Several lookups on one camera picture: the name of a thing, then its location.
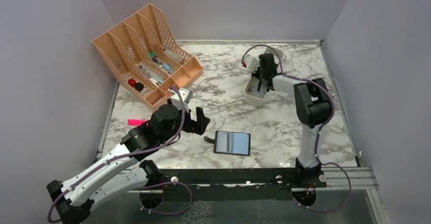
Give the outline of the black leather card holder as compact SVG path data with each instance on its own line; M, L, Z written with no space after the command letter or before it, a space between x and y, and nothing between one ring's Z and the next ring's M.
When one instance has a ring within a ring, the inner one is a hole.
M213 145L213 152L229 155L251 155L251 134L242 132L216 131L215 138L204 137Z

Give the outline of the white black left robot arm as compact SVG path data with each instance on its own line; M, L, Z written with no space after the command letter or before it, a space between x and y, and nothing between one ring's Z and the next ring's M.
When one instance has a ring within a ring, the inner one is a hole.
M49 223L82 223L99 205L122 193L142 188L163 189L162 172L147 157L180 138L181 132L202 135L210 118L196 107L195 120L186 105L164 104L150 119L129 130L104 157L78 175L47 185L52 204Z

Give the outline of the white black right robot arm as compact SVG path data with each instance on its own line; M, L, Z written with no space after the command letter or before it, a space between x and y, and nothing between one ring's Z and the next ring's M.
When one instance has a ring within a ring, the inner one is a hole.
M255 87L248 88L247 92L255 97L263 97L271 90L294 96L296 114L302 123L302 140L293 180L298 186L307 186L321 174L322 129L334 115L333 99L325 81L282 74L271 53L261 54L258 58L247 55L242 65L252 73L251 81Z

